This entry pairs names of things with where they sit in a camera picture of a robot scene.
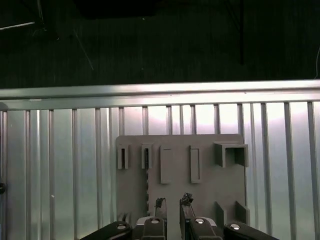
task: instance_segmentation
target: gray panel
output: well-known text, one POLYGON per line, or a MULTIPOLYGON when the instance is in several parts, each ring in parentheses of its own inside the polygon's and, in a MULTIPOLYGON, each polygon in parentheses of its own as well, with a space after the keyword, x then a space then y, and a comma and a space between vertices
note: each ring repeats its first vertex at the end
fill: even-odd
POLYGON ((27 239, 26 112, 7 114, 7 237, 27 239))
POLYGON ((79 109, 76 118, 76 158, 74 159, 77 202, 77 238, 98 229, 96 110, 79 109))
POLYGON ((237 134, 239 132, 237 104, 220 104, 219 116, 221 134, 237 134))
POLYGON ((50 239, 49 111, 30 112, 30 239, 50 239))
POLYGON ((309 142, 308 105, 290 103, 296 239, 315 239, 314 208, 306 204, 313 198, 309 142))
POLYGON ((179 135, 181 134, 181 114, 180 106, 171 107, 171 121, 172 121, 172 134, 179 135))
POLYGON ((252 151, 255 159, 256 178, 254 184, 256 185, 256 207, 257 207, 257 222, 258 229, 267 232, 267 211, 270 212, 266 203, 266 165, 264 159, 264 143, 263 137, 266 133, 263 132, 262 125, 262 108, 260 103, 254 103, 253 110, 253 142, 252 151))
POLYGON ((110 149, 110 131, 110 109, 102 108, 100 109, 100 125, 99 129, 97 129, 97 133, 100 133, 100 154, 98 154, 100 158, 100 169, 97 169, 97 172, 100 172, 101 174, 100 188, 98 189, 98 193, 100 195, 99 203, 101 204, 101 209, 98 211, 98 214, 100 214, 99 227, 110 224, 112 217, 112 196, 114 194, 110 193, 112 193, 111 174, 114 172, 114 170, 111 168, 112 159, 110 149))
POLYGON ((166 106, 148 107, 148 133, 149 135, 166 135, 168 131, 166 106))
POLYGON ((124 109, 124 134, 142 135, 142 107, 125 107, 124 109))
POLYGON ((195 106, 196 134, 214 134, 215 133, 215 106, 196 105, 195 106))
POLYGON ((266 105, 270 167, 272 235, 290 239, 288 168, 285 108, 283 103, 266 105))
POLYGON ((72 110, 53 112, 54 238, 75 237, 72 110))
POLYGON ((168 214, 169 239, 181 236, 179 228, 179 199, 185 192, 194 196, 193 208, 196 215, 216 218, 214 203, 226 209, 228 219, 238 217, 235 202, 245 205, 245 168, 235 161, 228 159, 226 168, 214 164, 214 142, 234 143, 242 145, 239 134, 227 135, 172 135, 172 136, 120 136, 117 145, 130 145, 129 169, 117 170, 118 211, 132 213, 133 219, 146 215, 148 211, 154 214, 154 203, 157 198, 166 198, 168 214), (143 143, 152 144, 152 168, 146 171, 141 167, 141 146, 143 143), (190 149, 201 149, 199 155, 199 178, 192 184, 190 149))

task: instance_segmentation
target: metal bar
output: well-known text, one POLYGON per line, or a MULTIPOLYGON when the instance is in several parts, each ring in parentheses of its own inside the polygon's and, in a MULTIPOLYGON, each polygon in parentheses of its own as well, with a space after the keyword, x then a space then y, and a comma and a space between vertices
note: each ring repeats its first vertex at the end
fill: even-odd
POLYGON ((241 81, 241 82, 206 82, 206 83, 164 83, 131 84, 72 87, 17 88, 0 90, 0 99, 37 99, 37 98, 78 98, 101 96, 127 96, 174 93, 219 93, 268 91, 295 92, 303 89, 320 89, 319 80, 288 81, 241 81))
POLYGON ((20 27, 24 27, 24 26, 28 26, 28 25, 32 25, 32 24, 35 24, 35 22, 31 21, 31 22, 21 23, 21 24, 17 24, 17 25, 4 26, 4 27, 0 27, 0 31, 7 30, 7 29, 20 28, 20 27))

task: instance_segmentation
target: corrugated metal wall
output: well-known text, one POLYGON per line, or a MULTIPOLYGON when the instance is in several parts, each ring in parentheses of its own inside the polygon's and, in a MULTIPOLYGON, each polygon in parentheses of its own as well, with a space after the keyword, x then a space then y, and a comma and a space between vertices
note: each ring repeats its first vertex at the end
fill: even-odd
POLYGON ((251 225, 281 240, 320 237, 320 102, 0 113, 8 240, 79 239, 115 220, 119 135, 217 133, 249 145, 251 225))

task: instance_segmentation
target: rectangular slot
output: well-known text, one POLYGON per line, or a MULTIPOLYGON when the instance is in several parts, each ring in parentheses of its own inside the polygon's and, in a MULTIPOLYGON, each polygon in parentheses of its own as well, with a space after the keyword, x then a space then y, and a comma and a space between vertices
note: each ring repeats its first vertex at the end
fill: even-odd
POLYGON ((160 182, 162 184, 171 183, 171 163, 173 162, 173 151, 170 147, 160 148, 160 182))
POLYGON ((141 168, 151 169, 152 167, 152 145, 142 144, 141 147, 141 168))
POLYGON ((248 145, 247 144, 214 144, 215 164, 225 168, 230 164, 239 164, 248 167, 248 145))
POLYGON ((128 146, 120 145, 118 146, 118 151, 117 151, 117 162, 118 162, 118 169, 128 169, 129 164, 128 164, 128 146))
POLYGON ((202 163, 201 151, 199 147, 190 147, 190 178, 192 184, 201 183, 202 163))

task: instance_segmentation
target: vertical metal bar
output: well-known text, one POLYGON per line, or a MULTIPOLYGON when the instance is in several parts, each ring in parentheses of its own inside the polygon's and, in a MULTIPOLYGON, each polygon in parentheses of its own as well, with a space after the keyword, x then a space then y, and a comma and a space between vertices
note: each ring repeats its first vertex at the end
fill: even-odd
POLYGON ((320 240, 320 102, 308 103, 310 164, 315 240, 320 240))
POLYGON ((253 103, 251 109, 252 119, 252 151, 255 164, 255 189, 256 189, 256 223, 257 229, 264 233, 271 232, 271 208, 270 206, 270 171, 268 146, 265 146, 268 137, 266 108, 260 103, 253 103))
POLYGON ((274 130, 272 128, 269 128, 269 124, 271 124, 270 121, 273 120, 272 113, 270 114, 270 111, 267 112, 267 106, 266 104, 261 104, 261 136, 262 136, 262 161, 260 162, 260 165, 257 165, 257 170, 263 166, 264 170, 264 185, 265 185, 265 214, 266 214, 266 233, 269 235, 273 234, 273 209, 272 209, 272 198, 271 198, 271 164, 270 164, 270 155, 273 157, 272 154, 270 154, 270 145, 272 146, 272 142, 276 138, 274 136, 274 130))
POLYGON ((72 120, 71 120, 71 127, 72 127, 72 173, 73 173, 73 185, 72 185, 72 192, 73 192, 73 234, 74 239, 78 239, 78 224, 79 224, 79 199, 78 199, 78 110, 72 109, 72 120))
POLYGON ((54 110, 54 239, 75 238, 73 118, 71 109, 54 110))
POLYGON ((315 216, 307 102, 291 102, 292 165, 296 239, 315 239, 315 216))
POLYGON ((166 134, 173 134, 173 120, 172 120, 172 107, 166 107, 166 134))
POLYGON ((50 128, 49 128, 49 111, 39 111, 37 128, 39 127, 39 135, 37 137, 37 147, 40 148, 38 152, 40 156, 40 211, 41 211, 41 236, 40 239, 50 240, 50 128))
POLYGON ((77 238, 98 229, 96 110, 78 109, 75 124, 77 238))
POLYGON ((97 228, 100 229, 103 226, 103 215, 104 215, 104 210, 103 210, 103 190, 102 190, 102 174, 103 174, 103 169, 102 169, 102 139, 107 139, 107 134, 106 132, 104 133, 104 136, 102 138, 102 128, 101 128, 101 112, 104 115, 106 113, 106 109, 95 109, 95 171, 96 171, 96 210, 97 210, 97 228))
POLYGON ((97 135, 100 137, 97 143, 100 143, 100 198, 101 202, 101 227, 110 224, 112 218, 112 196, 114 192, 112 190, 112 173, 115 171, 112 168, 112 162, 115 158, 111 158, 111 142, 110 142, 110 110, 109 108, 101 108, 99 115, 100 123, 97 127, 97 135))
POLYGON ((289 213, 291 239, 297 239, 297 216, 296 216, 296 196, 295 196, 295 173, 293 161, 293 146, 291 135, 291 116, 289 103, 284 104, 285 138, 286 138, 286 159, 289 190, 289 213))
POLYGON ((219 105, 214 105, 214 133, 215 134, 221 133, 219 105))
MULTIPOLYGON (((7 112, 1 111, 0 112, 0 129, 1 129, 1 135, 0 135, 0 158, 1 158, 1 181, 2 183, 8 185, 7 180, 7 172, 8 172, 8 163, 7 163, 7 112)), ((7 219, 7 213, 8 213, 8 192, 7 194, 0 196, 1 199, 1 238, 8 239, 7 236, 7 226, 8 226, 8 219, 7 219)))
POLYGON ((49 111, 49 239, 55 240, 56 234, 56 206, 55 206, 55 143, 54 143, 54 111, 49 111))
POLYGON ((149 109, 148 109, 148 107, 142 108, 142 132, 143 132, 143 135, 149 135, 149 109))
POLYGON ((264 143, 268 146, 269 157, 272 235, 278 239, 290 239, 286 123, 283 103, 266 104, 266 122, 267 141, 264 143))
POLYGON ((258 228, 258 204, 257 204, 257 164, 255 154, 255 129, 254 119, 252 118, 252 105, 243 104, 243 138, 248 145, 248 167, 246 168, 246 205, 250 209, 250 225, 258 228))
POLYGON ((180 135, 181 132, 181 121, 180 121, 180 106, 172 106, 171 107, 171 121, 172 121, 172 134, 180 135))
POLYGON ((26 214, 26 112, 7 113, 7 237, 25 240, 26 214))
POLYGON ((31 194, 31 239, 41 239, 41 138, 40 110, 30 111, 30 194, 31 194))
POLYGON ((111 182, 112 182, 111 222, 113 222, 117 220, 116 139, 120 135, 120 128, 123 127, 123 122, 120 122, 120 116, 123 121, 123 114, 121 114, 120 109, 117 107, 110 108, 109 111, 110 111, 109 112, 109 124, 110 124, 109 143, 110 143, 111 182))
POLYGON ((181 106, 181 128, 184 135, 190 135, 192 130, 192 112, 190 105, 181 106))

